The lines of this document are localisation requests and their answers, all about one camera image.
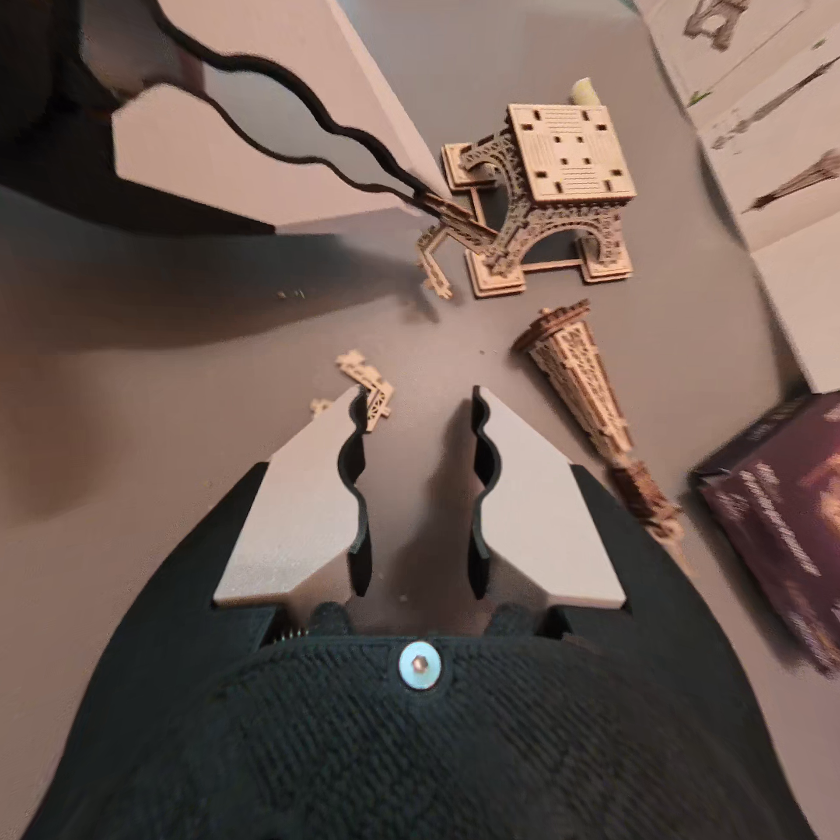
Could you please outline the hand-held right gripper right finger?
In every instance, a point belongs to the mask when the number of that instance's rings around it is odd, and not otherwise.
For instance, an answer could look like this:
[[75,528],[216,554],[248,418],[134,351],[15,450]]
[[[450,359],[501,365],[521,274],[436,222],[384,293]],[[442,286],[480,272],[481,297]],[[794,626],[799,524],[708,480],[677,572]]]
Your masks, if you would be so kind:
[[625,606],[566,455],[483,385],[472,389],[470,428],[479,482],[469,533],[476,599],[533,611]]

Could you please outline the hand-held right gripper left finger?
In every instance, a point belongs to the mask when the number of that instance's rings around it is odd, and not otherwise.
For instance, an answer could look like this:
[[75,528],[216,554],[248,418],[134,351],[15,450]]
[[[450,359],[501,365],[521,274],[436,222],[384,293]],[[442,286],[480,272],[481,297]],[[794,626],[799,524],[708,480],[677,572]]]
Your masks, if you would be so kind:
[[366,390],[348,389],[269,459],[213,594],[217,607],[315,607],[363,597],[372,578]]

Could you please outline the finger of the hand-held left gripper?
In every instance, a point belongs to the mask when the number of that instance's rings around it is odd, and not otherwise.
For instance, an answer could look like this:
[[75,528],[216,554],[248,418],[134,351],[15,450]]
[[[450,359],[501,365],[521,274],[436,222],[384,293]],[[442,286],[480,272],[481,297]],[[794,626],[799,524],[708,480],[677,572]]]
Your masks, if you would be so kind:
[[258,151],[354,190],[448,196],[426,142],[338,2],[152,3],[203,96]]
[[432,218],[390,193],[355,189],[324,163],[258,150],[209,101],[170,84],[112,115],[123,180],[267,224],[279,235],[420,231]]

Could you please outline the wooden tower spire model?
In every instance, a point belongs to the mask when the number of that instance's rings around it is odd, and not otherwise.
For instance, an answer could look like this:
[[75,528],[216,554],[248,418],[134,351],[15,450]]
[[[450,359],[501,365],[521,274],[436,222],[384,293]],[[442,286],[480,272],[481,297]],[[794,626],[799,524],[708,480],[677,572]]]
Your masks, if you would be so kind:
[[660,489],[635,444],[588,324],[591,303],[543,308],[512,349],[529,354],[604,461],[625,508],[680,569],[693,578],[683,550],[681,508]]

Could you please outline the purple puzzle box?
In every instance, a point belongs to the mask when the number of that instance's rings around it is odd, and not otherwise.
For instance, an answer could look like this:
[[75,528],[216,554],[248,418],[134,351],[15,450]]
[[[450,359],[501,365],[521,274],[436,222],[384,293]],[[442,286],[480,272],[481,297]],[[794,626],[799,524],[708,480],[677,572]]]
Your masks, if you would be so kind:
[[814,666],[838,675],[839,393],[775,407],[689,484]]

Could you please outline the wooden tower base model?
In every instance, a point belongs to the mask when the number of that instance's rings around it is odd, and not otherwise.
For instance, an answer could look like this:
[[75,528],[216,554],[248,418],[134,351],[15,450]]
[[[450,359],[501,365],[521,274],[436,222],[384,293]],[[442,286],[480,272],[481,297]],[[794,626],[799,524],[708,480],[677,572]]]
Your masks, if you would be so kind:
[[[448,143],[442,162],[449,189],[468,193],[475,224],[465,232],[439,226],[423,257],[427,284],[449,297],[435,276],[434,247],[449,235],[465,245],[477,299],[520,293],[530,270],[579,267],[587,283],[624,280],[633,265],[623,236],[623,210],[637,195],[607,108],[601,104],[507,106],[504,127],[473,143]],[[488,244],[467,245],[485,225],[480,190],[504,185],[507,208]]]

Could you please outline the folded instruction leaflet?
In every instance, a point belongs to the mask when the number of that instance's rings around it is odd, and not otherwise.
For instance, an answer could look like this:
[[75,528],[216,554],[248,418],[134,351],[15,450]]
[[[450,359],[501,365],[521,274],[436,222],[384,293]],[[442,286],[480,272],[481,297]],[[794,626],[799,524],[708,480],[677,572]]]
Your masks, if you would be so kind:
[[839,2],[639,1],[775,320],[839,387]]

